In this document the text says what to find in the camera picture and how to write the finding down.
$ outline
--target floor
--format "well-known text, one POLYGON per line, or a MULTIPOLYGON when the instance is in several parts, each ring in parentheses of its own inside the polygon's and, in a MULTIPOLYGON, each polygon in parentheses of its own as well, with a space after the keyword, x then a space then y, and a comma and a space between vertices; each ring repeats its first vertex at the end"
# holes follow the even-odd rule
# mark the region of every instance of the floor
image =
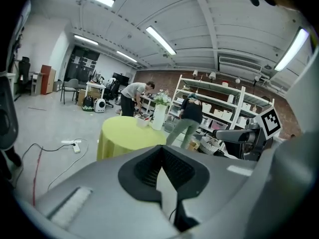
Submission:
MULTIPOLYGON (((22 156, 33 144, 38 143, 45 149, 57 149, 61 141, 82 138, 87 140, 79 144, 81 153, 75 154, 72 146, 66 146, 55 152, 42 152, 39 162, 35 199, 47 192, 50 182, 61 172, 67 169, 72 162, 82 155, 82 150, 89 149, 86 155, 79 160, 70 170, 57 179, 51 187, 68 178, 84 166, 96 161, 97 141, 101 126, 107 118, 118 116, 114 108, 107 106, 103 114, 84 112, 72 101, 72 93, 65 93, 65 105, 60 102, 60 92, 53 92, 46 96, 31 97, 21 96, 15 102, 19 122, 19 134, 15 143, 16 152, 22 156)), ((180 146, 181 141, 176 140, 173 145, 180 146)), ((37 167, 40 149, 33 146, 25 155, 24 170, 21 174, 16 190, 30 203, 33 195, 33 179, 37 167)), ((158 189, 163 194, 163 210, 167 216, 173 211, 176 199, 175 190, 163 171, 158 178, 158 189)))

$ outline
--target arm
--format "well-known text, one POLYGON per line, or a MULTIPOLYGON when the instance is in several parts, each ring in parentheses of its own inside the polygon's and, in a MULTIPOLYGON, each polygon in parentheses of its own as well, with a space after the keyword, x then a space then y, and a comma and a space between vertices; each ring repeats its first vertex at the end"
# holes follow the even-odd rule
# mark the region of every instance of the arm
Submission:
POLYGON ((183 103, 181 104, 179 117, 181 117, 181 115, 183 114, 183 112, 184 112, 184 110, 185 110, 185 108, 186 108, 186 105, 187 105, 187 101, 188 101, 188 99, 185 99, 185 100, 183 101, 183 103))
POLYGON ((137 102, 137 107, 139 108, 139 112, 142 111, 142 107, 141 107, 141 93, 140 92, 137 92, 136 94, 136 102, 137 102))

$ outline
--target brick wall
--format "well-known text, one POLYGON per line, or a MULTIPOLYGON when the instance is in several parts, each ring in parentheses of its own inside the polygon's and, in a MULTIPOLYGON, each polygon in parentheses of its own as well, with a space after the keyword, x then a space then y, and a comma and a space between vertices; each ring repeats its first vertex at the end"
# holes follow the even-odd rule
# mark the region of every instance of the brick wall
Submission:
MULTIPOLYGON (((183 78, 189 78, 189 79, 193 78, 192 71, 137 71, 134 78, 134 82, 153 81, 155 83, 154 93, 157 93, 160 89, 168 90, 169 96, 173 97, 175 89, 176 89, 176 85, 179 80, 179 76, 181 74, 183 74, 183 78)), ((206 73, 203 73, 203 75, 204 76, 202 77, 202 80, 209 82, 210 80, 206 76, 206 73)), ((201 77, 201 73, 198 73, 198 76, 196 77, 196 79, 200 79, 200 77, 201 77)), ((246 92, 250 94, 253 93, 254 89, 252 84, 247 82, 242 82, 242 81, 240 82, 240 84, 236 84, 235 79, 229 78, 226 76, 216 75, 216 80, 214 80, 213 82, 217 84, 221 84, 222 81, 225 81, 225 80, 228 81, 229 86, 232 88, 241 89, 241 87, 244 86, 246 87, 246 92)), ((212 91, 207 91, 207 90, 199 89, 198 93, 207 95, 207 96, 212 96, 225 101, 227 101, 227 98, 228 98, 227 95, 212 92, 212 91)), ((255 87, 254 95, 258 97, 266 96, 271 101, 273 98, 275 99, 275 108, 283 124, 283 130, 280 133, 281 138, 288 139, 291 134, 295 134, 295 135, 301 134, 301 130, 296 120, 296 117, 293 111, 291 110, 289 104, 284 98, 258 86, 255 87)), ((212 104, 211 112, 214 109, 227 110, 224 107, 220 107, 216 104, 212 104)))

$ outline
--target white vase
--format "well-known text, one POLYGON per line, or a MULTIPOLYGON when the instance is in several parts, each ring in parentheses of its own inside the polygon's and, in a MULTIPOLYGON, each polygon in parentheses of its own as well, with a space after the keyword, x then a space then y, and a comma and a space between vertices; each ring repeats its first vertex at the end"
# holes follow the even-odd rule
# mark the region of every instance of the white vase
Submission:
POLYGON ((152 124, 152 128, 154 130, 161 130, 163 123, 165 121, 165 112, 167 106, 165 105, 156 105, 154 110, 154 120, 152 124))

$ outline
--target yellow tablecloth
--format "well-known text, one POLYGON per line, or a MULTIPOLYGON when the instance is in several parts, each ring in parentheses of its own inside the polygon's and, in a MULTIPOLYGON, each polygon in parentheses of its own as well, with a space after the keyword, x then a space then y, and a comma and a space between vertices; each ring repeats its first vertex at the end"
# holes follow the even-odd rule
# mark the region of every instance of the yellow tablecloth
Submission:
POLYGON ((134 117, 118 116, 104 121, 96 159, 102 160, 133 150, 166 144, 163 132, 150 126, 138 127, 136 120, 134 117))

